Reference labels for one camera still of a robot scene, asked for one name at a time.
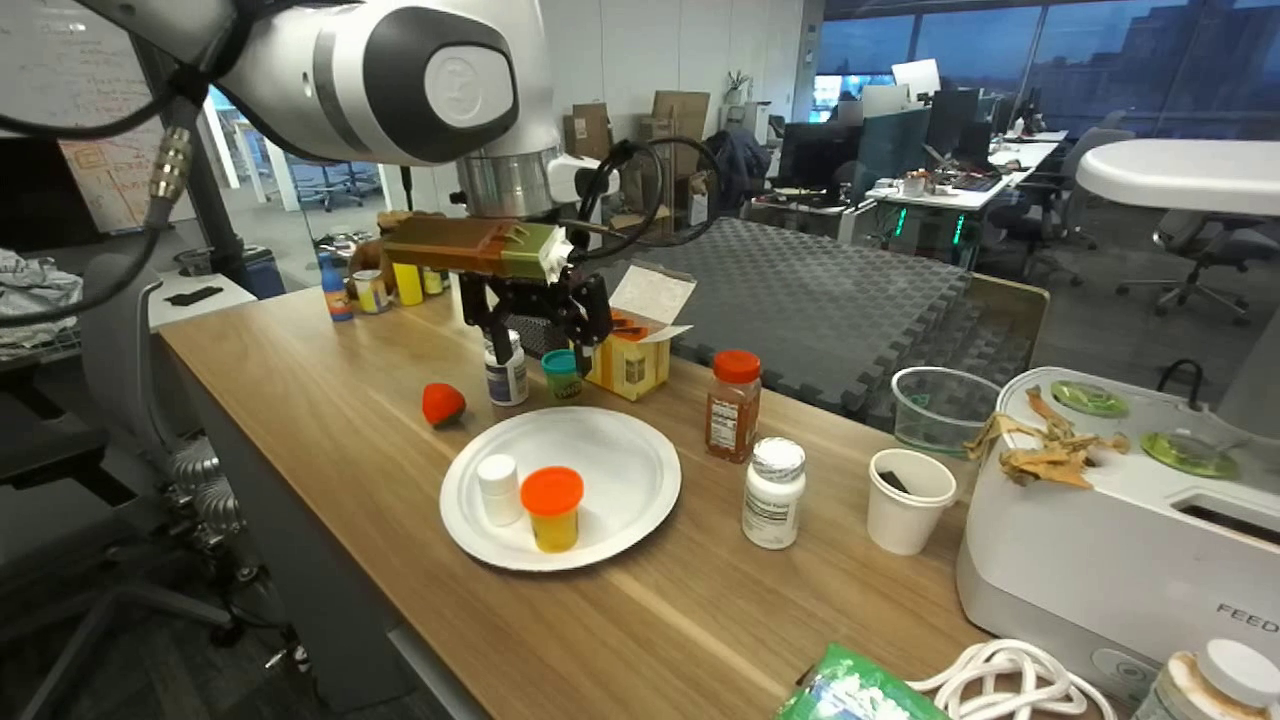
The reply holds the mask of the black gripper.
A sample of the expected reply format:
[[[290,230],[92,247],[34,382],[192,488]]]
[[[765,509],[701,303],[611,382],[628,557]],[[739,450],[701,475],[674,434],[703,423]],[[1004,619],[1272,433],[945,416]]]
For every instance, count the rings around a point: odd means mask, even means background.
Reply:
[[[553,285],[466,272],[459,303],[495,364],[508,364],[519,349],[519,335],[508,326],[511,314],[550,318],[564,335],[564,352],[576,359],[580,378],[591,376],[611,335],[611,308],[601,272],[568,267]]]

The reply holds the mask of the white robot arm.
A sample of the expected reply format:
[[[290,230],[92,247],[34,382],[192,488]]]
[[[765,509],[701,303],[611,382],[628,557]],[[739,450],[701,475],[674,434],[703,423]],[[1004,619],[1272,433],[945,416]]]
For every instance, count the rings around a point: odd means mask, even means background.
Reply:
[[[452,163],[482,221],[564,221],[539,0],[80,0],[307,159]]]

